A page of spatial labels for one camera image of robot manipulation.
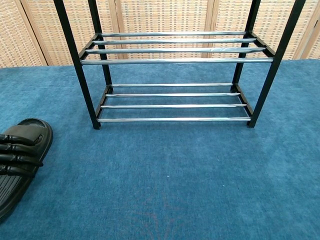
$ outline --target carpet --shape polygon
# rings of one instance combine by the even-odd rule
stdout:
[[[254,106],[270,65],[244,66],[240,86]],[[234,67],[110,69],[114,84],[229,83]],[[102,68],[84,70],[96,107],[104,89]],[[319,80],[319,60],[283,61],[254,129],[245,122],[141,122],[103,123],[94,130],[72,66],[0,69],[0,132],[25,118],[40,118],[54,133],[44,167],[0,225],[0,239],[320,239]],[[195,101],[183,100],[152,103]],[[205,97],[197,103],[239,103],[234,100]],[[133,101],[151,103],[150,98]],[[246,115],[221,108],[108,110],[103,116]]]

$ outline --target rack leg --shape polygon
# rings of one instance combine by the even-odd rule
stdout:
[[[291,14],[289,16],[289,19],[286,23],[285,29],[283,31],[278,49],[275,53],[275,56],[273,58],[273,62],[271,64],[271,67],[269,69],[269,72],[266,76],[264,85],[262,87],[260,96],[258,98],[258,101],[256,103],[256,106],[254,108],[251,121],[248,122],[248,127],[254,128],[257,122],[257,119],[260,115],[261,109],[266,101],[267,95],[269,93],[269,90],[271,88],[271,85],[275,79],[276,73],[278,71],[278,68],[280,66],[281,60],[286,52],[288,43],[290,41],[291,35],[294,32],[296,23],[299,19],[300,13],[304,7],[306,0],[296,0],[294,2],[294,5],[292,7]]]
[[[250,12],[248,15],[248,20],[247,20],[246,26],[245,26],[245,31],[247,32],[247,34],[243,36],[244,39],[248,38],[249,37],[248,34],[252,33],[252,31],[254,29],[255,21],[257,18],[258,11],[259,11],[260,2],[261,2],[261,0],[252,0]],[[247,48],[247,47],[249,47],[249,43],[244,42],[241,44],[241,47]],[[245,58],[245,57],[246,57],[246,53],[239,54],[239,58]],[[234,75],[233,75],[233,80],[232,80],[232,83],[234,86],[239,83],[243,67],[244,67],[243,63],[236,64]]]
[[[88,4],[89,4],[89,8],[90,8],[90,14],[91,14],[91,18],[92,18],[94,32],[96,34],[99,34],[100,40],[103,41],[104,38],[101,36],[102,28],[101,28],[101,23],[100,23],[100,18],[99,18],[97,2],[96,2],[96,0],[88,0]],[[106,49],[104,45],[98,45],[98,48],[100,50]],[[108,59],[107,54],[100,54],[100,59],[107,60]],[[105,84],[111,85],[112,81],[111,81],[109,65],[102,65],[102,69],[103,69]]]
[[[94,129],[100,129],[63,0],[53,0]]]

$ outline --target black sandal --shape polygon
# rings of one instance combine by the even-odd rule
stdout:
[[[43,166],[52,140],[51,126],[36,118],[0,134],[0,221],[12,212]]]

